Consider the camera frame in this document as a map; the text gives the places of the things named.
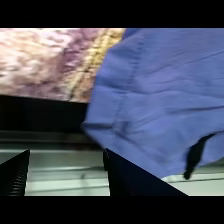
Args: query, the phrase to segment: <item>blue cloth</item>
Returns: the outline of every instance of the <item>blue cloth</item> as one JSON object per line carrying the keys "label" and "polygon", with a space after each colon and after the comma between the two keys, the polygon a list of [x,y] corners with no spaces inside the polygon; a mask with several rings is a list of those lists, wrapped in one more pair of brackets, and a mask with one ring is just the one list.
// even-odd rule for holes
{"label": "blue cloth", "polygon": [[86,132],[157,177],[185,170],[203,136],[199,165],[224,156],[224,29],[131,28],[98,71]]}

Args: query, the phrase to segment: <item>patterned rug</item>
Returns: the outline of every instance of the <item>patterned rug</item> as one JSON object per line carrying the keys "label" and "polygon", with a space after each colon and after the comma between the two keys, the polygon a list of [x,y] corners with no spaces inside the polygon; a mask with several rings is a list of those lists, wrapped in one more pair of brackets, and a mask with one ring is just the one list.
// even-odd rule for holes
{"label": "patterned rug", "polygon": [[124,28],[0,28],[0,94],[88,102]]}

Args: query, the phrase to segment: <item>fabric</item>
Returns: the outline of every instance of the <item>fabric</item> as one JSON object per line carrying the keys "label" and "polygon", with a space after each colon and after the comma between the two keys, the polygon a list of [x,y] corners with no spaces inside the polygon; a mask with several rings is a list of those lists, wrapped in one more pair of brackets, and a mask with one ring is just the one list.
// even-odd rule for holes
{"label": "fabric", "polygon": [[223,28],[127,29],[97,73],[84,129],[159,178],[183,172],[210,134],[199,166],[221,159],[223,39]]}
{"label": "fabric", "polygon": [[0,28],[0,94],[88,102],[123,28]]}

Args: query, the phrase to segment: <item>cloth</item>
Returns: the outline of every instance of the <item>cloth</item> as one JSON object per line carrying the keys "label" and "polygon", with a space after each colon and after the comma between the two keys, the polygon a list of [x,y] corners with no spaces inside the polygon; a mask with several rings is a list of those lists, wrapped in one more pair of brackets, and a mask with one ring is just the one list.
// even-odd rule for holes
{"label": "cloth", "polygon": [[88,102],[123,28],[0,28],[0,94]]}
{"label": "cloth", "polygon": [[224,156],[224,29],[134,28],[112,47],[97,73],[87,134],[151,174],[185,170]]}

